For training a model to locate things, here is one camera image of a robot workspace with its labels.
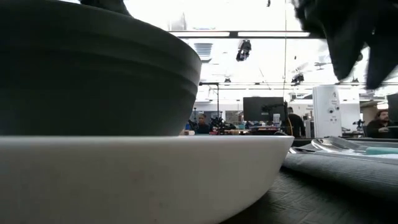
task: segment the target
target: camera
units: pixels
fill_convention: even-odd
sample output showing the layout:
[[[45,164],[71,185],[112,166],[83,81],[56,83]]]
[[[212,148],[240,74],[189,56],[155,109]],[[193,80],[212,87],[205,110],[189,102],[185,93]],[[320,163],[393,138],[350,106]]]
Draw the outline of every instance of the camera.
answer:
[[[302,74],[302,73],[299,73],[299,74],[297,74],[297,75],[295,75],[293,78],[292,78],[292,85],[293,86],[297,86],[297,85],[299,85],[301,82],[304,82],[304,75]]]
[[[245,61],[251,51],[250,40],[242,40],[238,46],[238,54],[236,55],[236,61],[243,62]]]

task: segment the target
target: man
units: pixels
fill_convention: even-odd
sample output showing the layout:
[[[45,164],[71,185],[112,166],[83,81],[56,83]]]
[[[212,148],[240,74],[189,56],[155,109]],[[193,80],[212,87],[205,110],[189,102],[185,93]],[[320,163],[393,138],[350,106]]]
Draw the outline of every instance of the man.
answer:
[[[301,119],[299,115],[293,113],[293,108],[291,106],[287,108],[287,111],[289,112],[288,116],[292,125],[293,136],[295,138],[301,138],[302,136],[305,136],[303,119]]]
[[[377,112],[375,119],[369,122],[366,132],[370,138],[397,138],[395,128],[388,128],[393,125],[388,117],[388,110],[380,110]]]
[[[199,114],[198,116],[198,129],[197,134],[208,134],[210,132],[210,126],[205,123],[206,115]]]

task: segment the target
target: dark gray bowl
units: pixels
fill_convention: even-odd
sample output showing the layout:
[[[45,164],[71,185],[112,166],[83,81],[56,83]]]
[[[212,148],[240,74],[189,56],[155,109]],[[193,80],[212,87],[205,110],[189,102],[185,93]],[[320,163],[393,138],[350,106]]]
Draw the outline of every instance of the dark gray bowl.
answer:
[[[180,39],[114,12],[0,1],[0,134],[173,136],[201,61]]]

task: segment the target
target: dark tabletop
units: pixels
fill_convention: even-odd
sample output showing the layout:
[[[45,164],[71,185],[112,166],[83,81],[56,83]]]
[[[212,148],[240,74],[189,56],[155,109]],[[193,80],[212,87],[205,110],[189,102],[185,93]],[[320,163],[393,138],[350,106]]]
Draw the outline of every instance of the dark tabletop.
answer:
[[[397,217],[397,204],[282,168],[262,198],[222,224],[398,223]]]

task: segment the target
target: textured mat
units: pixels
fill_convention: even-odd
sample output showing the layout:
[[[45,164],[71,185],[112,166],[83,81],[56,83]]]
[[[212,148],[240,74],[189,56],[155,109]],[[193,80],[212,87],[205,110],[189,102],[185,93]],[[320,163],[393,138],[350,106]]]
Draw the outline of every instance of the textured mat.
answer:
[[[288,154],[283,166],[345,185],[353,190],[398,203],[398,166],[371,161],[365,157],[352,159],[349,156],[325,156],[323,154]]]
[[[396,223],[397,204],[281,169],[255,204],[222,224]]]

